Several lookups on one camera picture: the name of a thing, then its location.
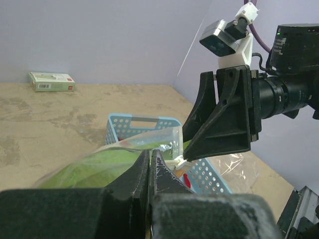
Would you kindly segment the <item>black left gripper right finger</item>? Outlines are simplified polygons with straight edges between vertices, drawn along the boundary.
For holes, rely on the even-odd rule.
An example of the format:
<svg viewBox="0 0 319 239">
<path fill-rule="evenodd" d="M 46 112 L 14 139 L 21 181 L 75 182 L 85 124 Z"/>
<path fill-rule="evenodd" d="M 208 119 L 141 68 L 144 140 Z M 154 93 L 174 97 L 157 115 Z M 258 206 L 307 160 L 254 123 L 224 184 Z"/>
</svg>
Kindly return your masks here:
<svg viewBox="0 0 319 239">
<path fill-rule="evenodd" d="M 200 195 L 167 167 L 159 150 L 150 169 L 151 226 L 155 239 L 279 239 L 271 208 L 254 194 Z"/>
</svg>

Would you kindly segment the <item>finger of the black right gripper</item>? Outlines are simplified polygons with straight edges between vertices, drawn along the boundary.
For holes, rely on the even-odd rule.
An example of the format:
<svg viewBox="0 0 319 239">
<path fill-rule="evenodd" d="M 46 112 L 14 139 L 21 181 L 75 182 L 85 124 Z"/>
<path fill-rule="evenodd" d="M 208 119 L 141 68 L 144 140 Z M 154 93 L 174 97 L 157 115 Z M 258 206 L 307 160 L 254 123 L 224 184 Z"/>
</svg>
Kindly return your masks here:
<svg viewBox="0 0 319 239">
<path fill-rule="evenodd" d="M 206 139 L 213 136 L 212 127 L 208 122 L 216 108 L 215 96 L 214 72 L 202 72 L 195 104 L 182 127 L 184 143 L 195 138 Z"/>
</svg>

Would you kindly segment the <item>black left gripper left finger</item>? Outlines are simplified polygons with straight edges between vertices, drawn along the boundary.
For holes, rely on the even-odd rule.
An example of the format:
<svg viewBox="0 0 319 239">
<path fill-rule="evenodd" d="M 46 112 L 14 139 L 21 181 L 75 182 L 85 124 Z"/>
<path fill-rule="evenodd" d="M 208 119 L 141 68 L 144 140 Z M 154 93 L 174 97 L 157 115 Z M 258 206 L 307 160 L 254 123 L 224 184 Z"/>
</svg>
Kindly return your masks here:
<svg viewBox="0 0 319 239">
<path fill-rule="evenodd" d="M 16 189 L 0 194 L 3 239 L 143 239 L 150 153 L 100 188 Z"/>
</svg>

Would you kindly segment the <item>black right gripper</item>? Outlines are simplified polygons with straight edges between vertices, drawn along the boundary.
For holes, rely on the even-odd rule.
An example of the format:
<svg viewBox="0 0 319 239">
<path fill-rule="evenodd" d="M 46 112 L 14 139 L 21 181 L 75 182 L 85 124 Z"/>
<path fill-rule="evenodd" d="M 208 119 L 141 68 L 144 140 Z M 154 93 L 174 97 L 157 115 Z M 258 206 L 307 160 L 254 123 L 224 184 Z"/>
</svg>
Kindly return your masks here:
<svg viewBox="0 0 319 239">
<path fill-rule="evenodd" d="M 252 83 L 254 116 L 249 129 L 249 83 Z M 183 156 L 188 161 L 231 153 L 246 152 L 250 140 L 255 142 L 261 132 L 261 120 L 283 114 L 295 119 L 299 110 L 314 108 L 314 71 L 300 74 L 250 76 L 248 66 L 218 69 L 214 72 L 216 108 L 209 118 L 210 138 L 187 142 Z"/>
</svg>

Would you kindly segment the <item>green leafy vegetable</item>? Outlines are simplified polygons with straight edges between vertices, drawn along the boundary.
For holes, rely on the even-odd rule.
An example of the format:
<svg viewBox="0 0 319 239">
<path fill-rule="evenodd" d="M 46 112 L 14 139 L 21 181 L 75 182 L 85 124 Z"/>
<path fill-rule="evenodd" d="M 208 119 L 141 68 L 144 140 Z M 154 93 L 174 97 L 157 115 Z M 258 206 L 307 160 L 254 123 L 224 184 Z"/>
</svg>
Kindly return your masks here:
<svg viewBox="0 0 319 239">
<path fill-rule="evenodd" d="M 126 172 L 143 150 L 161 151 L 165 160 L 172 159 L 172 145 L 151 143 L 137 148 L 112 146 L 87 155 L 46 175 L 36 186 L 40 189 L 104 187 Z"/>
</svg>

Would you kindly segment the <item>clear polka dot zip bag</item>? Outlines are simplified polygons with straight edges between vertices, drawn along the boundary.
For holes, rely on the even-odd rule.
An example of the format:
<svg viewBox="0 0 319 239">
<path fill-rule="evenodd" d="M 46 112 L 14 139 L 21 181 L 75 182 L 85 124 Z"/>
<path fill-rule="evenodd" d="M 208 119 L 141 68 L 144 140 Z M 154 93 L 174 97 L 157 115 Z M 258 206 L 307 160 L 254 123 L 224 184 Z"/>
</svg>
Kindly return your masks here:
<svg viewBox="0 0 319 239">
<path fill-rule="evenodd" d="M 181 176 L 191 167 L 183 158 L 182 127 L 147 131 L 102 146 L 86 156 L 75 159 L 40 178 L 40 189 L 104 187 L 127 171 L 146 150 L 159 150 L 167 167 Z"/>
</svg>

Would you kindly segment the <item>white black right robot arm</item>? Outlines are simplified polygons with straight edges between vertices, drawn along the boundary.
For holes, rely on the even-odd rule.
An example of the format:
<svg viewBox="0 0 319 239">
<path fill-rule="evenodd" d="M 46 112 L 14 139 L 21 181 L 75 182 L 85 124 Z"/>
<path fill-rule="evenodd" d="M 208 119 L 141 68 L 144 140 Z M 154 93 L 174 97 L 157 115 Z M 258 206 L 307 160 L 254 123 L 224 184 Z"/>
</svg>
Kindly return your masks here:
<svg viewBox="0 0 319 239">
<path fill-rule="evenodd" d="M 259 70 L 228 63 L 200 74 L 194 107 L 183 125 L 188 161 L 247 152 L 261 121 L 275 115 L 295 118 L 310 106 L 319 117 L 319 27 L 283 24 Z"/>
</svg>

